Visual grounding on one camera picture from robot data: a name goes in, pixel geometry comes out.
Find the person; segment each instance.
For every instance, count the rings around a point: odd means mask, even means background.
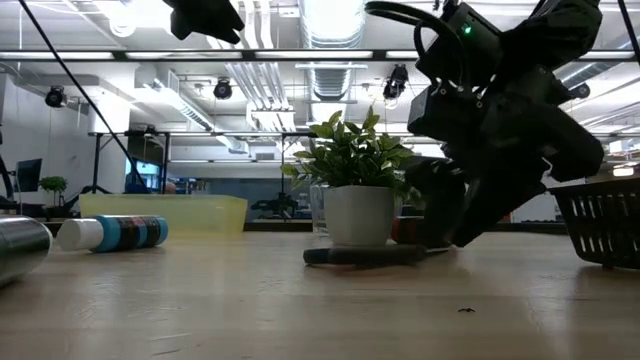
[[[177,190],[176,184],[172,183],[171,181],[167,181],[167,184],[165,185],[165,188],[164,188],[164,193],[175,194],[176,190]]]

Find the small potted plant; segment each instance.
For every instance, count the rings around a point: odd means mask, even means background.
[[[62,206],[62,193],[67,190],[67,180],[62,176],[44,177],[39,183],[42,190],[53,193],[53,207]]]
[[[325,141],[294,155],[299,164],[284,164],[285,175],[296,187],[304,181],[327,184],[324,196],[327,230],[336,246],[382,246],[386,243],[395,209],[395,198],[412,193],[397,169],[413,155],[399,138],[376,135],[380,116],[369,108],[358,126],[341,121],[336,112],[329,121],[310,127]]]

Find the wooden table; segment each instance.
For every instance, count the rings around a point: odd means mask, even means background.
[[[305,267],[324,244],[54,252],[0,291],[0,359],[640,359],[640,272],[585,263],[565,237],[487,234],[416,268]]]

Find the computer monitor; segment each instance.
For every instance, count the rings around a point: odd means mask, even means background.
[[[13,187],[14,191],[37,192],[41,169],[42,159],[19,161],[16,164],[16,184]]]

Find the security camera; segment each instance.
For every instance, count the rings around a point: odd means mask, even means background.
[[[215,89],[213,89],[213,96],[219,100],[227,100],[232,94],[229,78],[219,78],[218,84],[216,84]]]
[[[397,99],[404,91],[405,83],[409,81],[409,72],[404,64],[396,64],[391,72],[391,75],[387,79],[387,83],[384,86],[382,92],[383,96],[387,100]]]
[[[61,109],[67,106],[67,95],[64,94],[64,87],[54,85],[44,98],[44,102],[54,109]]]

